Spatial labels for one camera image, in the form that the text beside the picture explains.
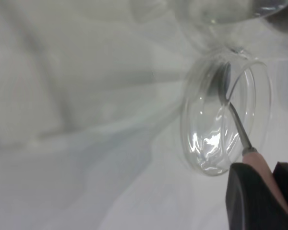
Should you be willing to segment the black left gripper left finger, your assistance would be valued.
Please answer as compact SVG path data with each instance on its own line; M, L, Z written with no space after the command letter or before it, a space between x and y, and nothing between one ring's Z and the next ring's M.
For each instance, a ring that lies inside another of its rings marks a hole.
M230 167L226 209L231 230L288 230L288 214L259 173L247 164Z

